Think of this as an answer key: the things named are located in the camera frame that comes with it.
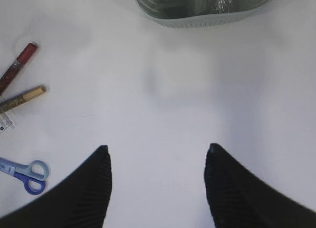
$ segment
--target blue scissors handle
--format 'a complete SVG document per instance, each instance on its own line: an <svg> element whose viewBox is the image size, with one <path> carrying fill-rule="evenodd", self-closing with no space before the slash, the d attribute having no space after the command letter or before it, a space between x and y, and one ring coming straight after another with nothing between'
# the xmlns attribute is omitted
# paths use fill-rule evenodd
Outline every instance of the blue scissors handle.
<svg viewBox="0 0 316 228"><path fill-rule="evenodd" d="M38 165L43 169L43 174L39 174L39 173L36 173L33 171L33 167L35 165ZM41 180L41 181L46 180L47 177L49 176L49 168L41 160L35 160L29 165L16 164L15 171L20 173L20 174L24 174L24 175L27 175L29 177L32 177L34 179Z"/></svg>
<svg viewBox="0 0 316 228"><path fill-rule="evenodd" d="M14 177L23 182L25 190L31 195L41 194L46 187L46 181L37 180L27 175L21 174L19 172L14 172ZM39 184L40 189L33 188L32 185L30 184L31 181Z"/></svg>

